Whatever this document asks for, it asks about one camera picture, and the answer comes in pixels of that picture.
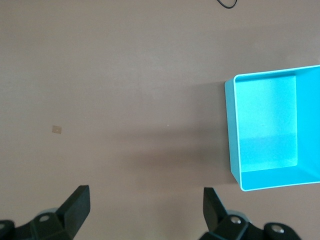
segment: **table surface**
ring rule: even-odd
[[[320,64],[319,22],[318,0],[1,1],[1,219],[89,185],[76,240],[197,240],[214,187],[257,227],[318,239],[320,184],[240,190],[224,82]]]

